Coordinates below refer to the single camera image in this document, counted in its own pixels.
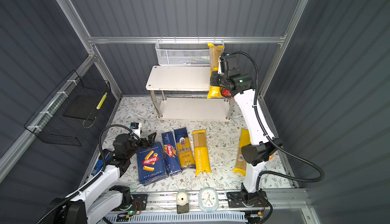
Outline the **red spaghetti bag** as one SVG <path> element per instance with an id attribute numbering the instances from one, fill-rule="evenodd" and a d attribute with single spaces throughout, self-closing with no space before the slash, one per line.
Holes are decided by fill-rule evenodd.
<path id="1" fill-rule="evenodd" d="M 230 91 L 228 91 L 228 90 L 226 90 L 226 89 L 221 89 L 220 94 L 221 94 L 221 96 L 222 96 L 223 98 L 225 98 L 225 99 L 230 99 L 230 98 L 232 98 L 232 95 L 231 95 Z"/>

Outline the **yellow Pastatime spaghetti bag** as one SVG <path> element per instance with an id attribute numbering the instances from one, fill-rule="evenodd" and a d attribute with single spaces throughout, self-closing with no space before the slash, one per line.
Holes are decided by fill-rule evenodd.
<path id="1" fill-rule="evenodd" d="M 211 173 L 206 130 L 198 130 L 193 132 L 194 155 L 196 164 L 196 175 L 202 172 Z"/>
<path id="2" fill-rule="evenodd" d="M 210 56 L 210 75 L 212 75 L 212 72 L 218 71 L 219 58 L 224 51 L 224 45 L 214 45 L 212 43 L 208 43 L 208 47 Z M 220 90 L 221 89 L 218 86 L 210 86 L 207 98 L 222 98 Z"/>

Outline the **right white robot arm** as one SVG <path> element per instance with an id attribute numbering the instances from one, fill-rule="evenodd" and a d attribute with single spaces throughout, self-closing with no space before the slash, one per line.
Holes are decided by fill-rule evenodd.
<path id="1" fill-rule="evenodd" d="M 261 173 L 269 157 L 276 151 L 276 147 L 271 143 L 274 134 L 267 125 L 262 109 L 258 105 L 258 75 L 256 74 L 255 80 L 252 80 L 250 75 L 242 74 L 237 55 L 246 56 L 255 66 L 255 72 L 258 73 L 256 63 L 247 53 L 222 53 L 219 58 L 218 71 L 211 74 L 210 85 L 227 91 L 226 97 L 234 99 L 245 119 L 250 144 L 241 148 L 247 167 L 240 197 L 236 199 L 241 200 L 246 206 L 253 206 L 259 199 L 263 198 L 260 190 Z"/>

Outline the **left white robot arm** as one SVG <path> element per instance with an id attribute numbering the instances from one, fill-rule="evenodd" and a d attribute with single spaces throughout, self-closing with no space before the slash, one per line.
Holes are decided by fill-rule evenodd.
<path id="1" fill-rule="evenodd" d="M 56 198 L 39 224 L 96 224 L 110 211 L 133 204 L 129 187 L 114 183 L 124 175 L 131 157 L 140 149 L 151 148 L 157 133 L 139 138 L 134 133 L 120 134 L 113 142 L 113 155 L 104 161 L 96 176 L 65 198 Z"/>

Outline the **large blue Barilla pasta box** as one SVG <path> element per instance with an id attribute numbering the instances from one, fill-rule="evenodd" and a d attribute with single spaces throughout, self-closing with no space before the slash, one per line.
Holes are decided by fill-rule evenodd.
<path id="1" fill-rule="evenodd" d="M 139 182 L 149 185 L 168 177 L 168 166 L 162 144 L 155 142 L 151 148 L 137 152 Z"/>

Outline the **white two-tier shelf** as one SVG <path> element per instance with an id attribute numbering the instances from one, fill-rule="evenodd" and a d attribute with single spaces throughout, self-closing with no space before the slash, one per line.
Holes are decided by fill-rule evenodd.
<path id="1" fill-rule="evenodd" d="M 153 66 L 146 83 L 161 120 L 222 121 L 231 119 L 234 101 L 201 97 L 167 97 L 165 92 L 208 92 L 207 66 Z"/>

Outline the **blue stapler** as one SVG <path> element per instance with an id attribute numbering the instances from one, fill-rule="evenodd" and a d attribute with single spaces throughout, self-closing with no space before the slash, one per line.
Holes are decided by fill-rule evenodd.
<path id="1" fill-rule="evenodd" d="M 103 156 L 105 157 L 105 162 L 107 165 L 110 163 L 112 155 L 113 155 L 112 151 L 109 151 L 108 149 L 103 150 Z M 103 168 L 103 160 L 102 160 L 102 156 L 99 156 L 99 159 L 91 172 L 91 176 L 97 175 L 102 170 L 102 168 Z"/>

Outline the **narrow blue Barilla spaghetti box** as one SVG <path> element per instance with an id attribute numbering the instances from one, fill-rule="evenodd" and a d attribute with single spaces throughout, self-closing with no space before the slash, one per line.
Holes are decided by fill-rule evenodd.
<path id="1" fill-rule="evenodd" d="M 164 145 L 165 159 L 169 175 L 181 173 L 180 160 L 177 153 L 176 142 L 172 132 L 162 133 L 162 143 Z"/>

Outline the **blue yellow spaghetti bag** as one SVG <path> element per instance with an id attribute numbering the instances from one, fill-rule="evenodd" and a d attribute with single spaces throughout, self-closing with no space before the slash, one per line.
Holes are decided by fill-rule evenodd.
<path id="1" fill-rule="evenodd" d="M 186 127 L 175 129 L 175 141 L 181 169 L 195 169 L 195 160 Z"/>

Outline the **yellow green marker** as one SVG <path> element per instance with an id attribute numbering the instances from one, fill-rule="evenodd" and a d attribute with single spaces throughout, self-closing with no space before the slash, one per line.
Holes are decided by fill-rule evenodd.
<path id="1" fill-rule="evenodd" d="M 101 99 L 99 100 L 98 104 L 96 105 L 96 110 L 100 110 L 100 109 L 101 109 L 101 107 L 103 106 L 103 104 L 104 104 L 106 98 L 107 98 L 107 93 L 105 93 L 105 94 L 101 97 Z"/>

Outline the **round white timer device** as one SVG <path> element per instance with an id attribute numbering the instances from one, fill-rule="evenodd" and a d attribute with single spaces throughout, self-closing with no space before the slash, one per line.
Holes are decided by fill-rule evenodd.
<path id="1" fill-rule="evenodd" d="M 177 214 L 184 214 L 190 211 L 189 196 L 186 191 L 180 190 L 176 195 Z"/>

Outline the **white analog clock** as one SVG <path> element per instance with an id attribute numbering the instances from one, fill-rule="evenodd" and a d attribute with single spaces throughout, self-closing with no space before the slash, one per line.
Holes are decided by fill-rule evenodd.
<path id="1" fill-rule="evenodd" d="M 198 204 L 203 212 L 215 212 L 219 206 L 217 191 L 210 187 L 201 189 L 198 194 Z"/>

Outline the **yellow spaghetti bag back side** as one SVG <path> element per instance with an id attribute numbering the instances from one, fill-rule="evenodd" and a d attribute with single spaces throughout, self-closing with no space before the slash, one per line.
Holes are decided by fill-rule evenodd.
<path id="1" fill-rule="evenodd" d="M 249 131 L 247 129 L 241 129 L 241 135 L 240 135 L 240 141 L 239 141 L 239 147 L 235 162 L 235 167 L 233 168 L 234 173 L 239 173 L 242 176 L 246 175 L 246 165 L 247 162 L 244 160 L 243 154 L 242 154 L 242 148 L 244 146 L 250 145 L 250 135 Z"/>

